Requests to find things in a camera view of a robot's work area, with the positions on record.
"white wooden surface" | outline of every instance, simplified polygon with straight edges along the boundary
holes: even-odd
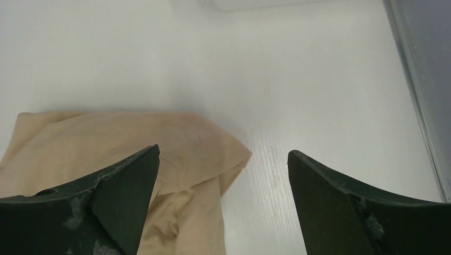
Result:
[[[19,112],[183,109],[254,152],[228,254],[305,254],[288,151],[439,201],[378,0],[221,12],[194,0],[0,1],[0,153]]]
[[[327,0],[212,0],[217,8],[224,11],[244,10],[250,8],[262,8],[281,6],[286,4],[300,4]]]

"metal frame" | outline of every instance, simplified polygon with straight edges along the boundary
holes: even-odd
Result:
[[[451,167],[429,102],[426,69],[399,0],[383,0],[443,202],[451,202]]]

